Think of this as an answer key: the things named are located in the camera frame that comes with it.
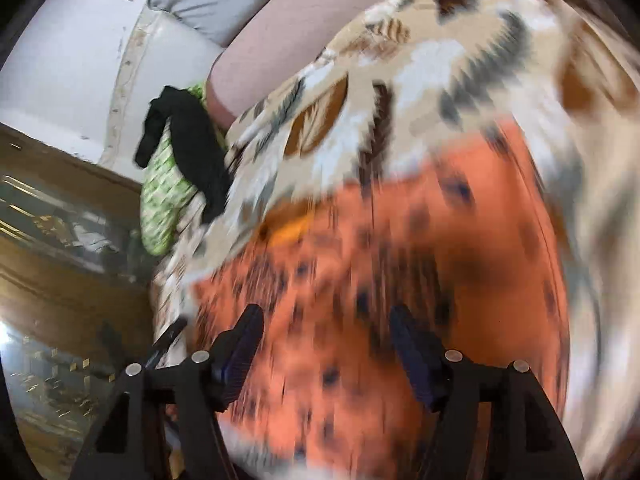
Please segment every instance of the white wall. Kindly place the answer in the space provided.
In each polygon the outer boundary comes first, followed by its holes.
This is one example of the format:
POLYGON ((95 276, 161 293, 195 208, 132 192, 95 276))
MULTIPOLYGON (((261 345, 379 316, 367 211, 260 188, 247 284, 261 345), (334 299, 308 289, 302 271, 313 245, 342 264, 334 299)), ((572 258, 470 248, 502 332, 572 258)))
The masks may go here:
POLYGON ((0 122, 96 163, 120 58, 146 0, 47 0, 0 72, 0 122))

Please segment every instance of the orange spotted cloth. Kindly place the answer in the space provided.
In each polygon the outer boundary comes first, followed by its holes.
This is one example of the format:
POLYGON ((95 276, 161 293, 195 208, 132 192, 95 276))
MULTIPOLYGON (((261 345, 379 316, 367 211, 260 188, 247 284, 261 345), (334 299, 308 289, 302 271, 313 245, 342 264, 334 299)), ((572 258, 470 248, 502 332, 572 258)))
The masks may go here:
POLYGON ((241 398, 222 415, 245 435, 310 466, 400 476, 422 422, 388 336, 400 301, 476 362, 527 360, 562 410, 564 285, 512 121, 439 153, 415 178, 347 184, 290 225, 194 287, 199 348, 247 303, 266 314, 241 398), (290 225, 302 227, 292 236, 290 225))

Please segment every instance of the metal bolt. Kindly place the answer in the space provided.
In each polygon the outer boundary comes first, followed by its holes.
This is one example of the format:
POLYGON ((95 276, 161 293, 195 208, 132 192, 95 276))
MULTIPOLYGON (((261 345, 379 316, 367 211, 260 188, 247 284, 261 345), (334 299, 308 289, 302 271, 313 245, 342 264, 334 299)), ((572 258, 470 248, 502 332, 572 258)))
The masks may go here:
POLYGON ((518 359, 513 362, 513 367, 519 371, 521 374, 524 374, 529 371, 529 363, 523 361, 522 359, 518 359))
POLYGON ((209 352, 207 352, 206 350, 198 350, 191 356, 191 360, 194 363, 203 363, 207 359, 209 359, 209 352))
POLYGON ((124 369, 124 373, 126 373, 129 377, 133 377, 134 375, 138 375, 142 371, 142 366, 140 363, 131 363, 124 369))
POLYGON ((444 357, 447 358, 447 361, 451 361, 452 363, 459 363, 462 361, 462 352, 458 350, 447 350, 444 352, 444 357))

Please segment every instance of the pink cushion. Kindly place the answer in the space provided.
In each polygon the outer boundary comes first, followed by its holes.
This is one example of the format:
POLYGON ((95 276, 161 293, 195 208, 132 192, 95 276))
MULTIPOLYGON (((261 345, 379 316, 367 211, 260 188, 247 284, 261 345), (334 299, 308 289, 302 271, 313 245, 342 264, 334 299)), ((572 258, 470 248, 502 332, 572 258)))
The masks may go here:
POLYGON ((209 75, 207 107, 224 128, 313 61, 356 15, 382 0, 271 0, 209 75))

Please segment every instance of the black cloth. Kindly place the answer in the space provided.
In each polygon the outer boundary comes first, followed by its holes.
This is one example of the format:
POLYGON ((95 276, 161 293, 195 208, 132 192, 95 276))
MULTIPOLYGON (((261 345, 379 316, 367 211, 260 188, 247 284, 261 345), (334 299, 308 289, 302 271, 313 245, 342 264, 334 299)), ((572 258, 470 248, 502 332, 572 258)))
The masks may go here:
POLYGON ((185 179, 204 194, 207 205, 202 222, 210 223, 225 210, 232 179, 211 119, 196 96, 187 90, 164 87, 160 97, 151 101, 134 160, 140 168, 148 166, 169 119, 175 163, 185 179))

